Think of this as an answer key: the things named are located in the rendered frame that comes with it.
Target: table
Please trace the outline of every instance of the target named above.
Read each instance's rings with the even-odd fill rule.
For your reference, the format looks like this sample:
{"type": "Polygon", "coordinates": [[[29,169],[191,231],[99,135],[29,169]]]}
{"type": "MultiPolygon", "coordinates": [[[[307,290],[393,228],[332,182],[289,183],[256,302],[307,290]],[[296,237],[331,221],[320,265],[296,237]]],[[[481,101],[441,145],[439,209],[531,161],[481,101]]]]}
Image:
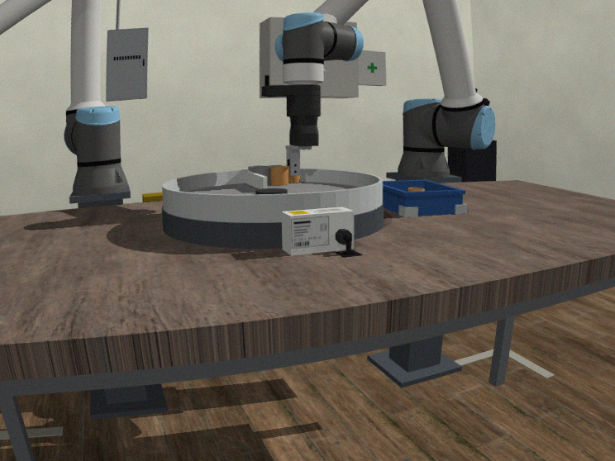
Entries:
{"type": "Polygon", "coordinates": [[[437,360],[444,334],[492,321],[489,381],[503,383],[516,315],[615,286],[615,201],[455,187],[466,215],[386,219],[353,258],[179,242],[161,202],[0,216],[0,410],[17,460],[34,459],[18,395],[136,401],[384,348],[370,360],[404,380],[414,350],[437,360]]]}

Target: wooden tabletop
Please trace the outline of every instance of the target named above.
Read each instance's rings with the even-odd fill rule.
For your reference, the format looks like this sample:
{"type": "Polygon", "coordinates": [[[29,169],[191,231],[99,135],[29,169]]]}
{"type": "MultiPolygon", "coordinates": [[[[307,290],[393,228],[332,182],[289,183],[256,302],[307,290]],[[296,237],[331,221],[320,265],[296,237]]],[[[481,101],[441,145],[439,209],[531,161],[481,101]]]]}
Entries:
{"type": "Polygon", "coordinates": [[[362,256],[187,244],[162,202],[0,216],[0,380],[198,364],[393,333],[615,276],[615,201],[456,183],[362,256]]]}

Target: white box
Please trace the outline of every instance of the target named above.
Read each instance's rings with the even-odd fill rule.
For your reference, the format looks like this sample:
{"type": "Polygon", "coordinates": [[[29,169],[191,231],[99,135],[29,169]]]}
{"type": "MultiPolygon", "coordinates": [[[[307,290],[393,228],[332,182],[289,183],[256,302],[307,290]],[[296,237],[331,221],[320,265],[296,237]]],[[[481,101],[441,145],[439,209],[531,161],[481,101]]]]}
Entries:
{"type": "Polygon", "coordinates": [[[355,213],[349,208],[282,211],[282,250],[291,256],[346,250],[336,233],[346,229],[355,248],[355,213]]]}

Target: white wall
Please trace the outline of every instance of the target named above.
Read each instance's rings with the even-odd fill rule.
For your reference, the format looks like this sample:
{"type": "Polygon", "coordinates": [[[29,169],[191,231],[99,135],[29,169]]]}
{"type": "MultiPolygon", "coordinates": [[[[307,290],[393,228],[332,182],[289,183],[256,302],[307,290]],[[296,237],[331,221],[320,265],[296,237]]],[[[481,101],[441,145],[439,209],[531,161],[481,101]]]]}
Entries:
{"type": "MultiPolygon", "coordinates": [[[[615,198],[613,5],[562,1],[474,0],[470,17],[470,0],[459,0],[476,87],[496,114],[498,179],[615,198]]],[[[259,24],[321,3],[122,0],[121,28],[150,28],[148,98],[108,103],[122,114],[126,203],[172,178],[285,164],[285,100],[259,98],[259,24]]],[[[76,157],[63,138],[70,11],[70,0],[52,0],[0,36],[0,215],[76,207],[76,157]]],[[[115,15],[103,0],[104,102],[115,15]]],[[[352,21],[366,50],[387,53],[387,86],[323,99],[320,146],[303,151],[302,166],[384,178],[402,156],[403,102],[442,97],[440,75],[420,0],[372,0],[352,21]]]]}

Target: wooden floor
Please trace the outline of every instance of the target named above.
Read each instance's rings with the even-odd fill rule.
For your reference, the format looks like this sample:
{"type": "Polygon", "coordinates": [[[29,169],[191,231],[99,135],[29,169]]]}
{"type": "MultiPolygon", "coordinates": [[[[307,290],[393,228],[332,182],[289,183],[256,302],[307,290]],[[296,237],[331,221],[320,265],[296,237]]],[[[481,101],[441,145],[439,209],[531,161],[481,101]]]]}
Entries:
{"type": "MultiPolygon", "coordinates": [[[[495,324],[444,338],[462,359],[493,348],[495,324]]],[[[37,461],[615,460],[615,289],[517,317],[512,351],[555,374],[491,359],[400,388],[355,355],[164,385],[169,413],[91,421],[89,393],[20,397],[37,461]]],[[[0,459],[15,459],[0,442],[0,459]]]]}

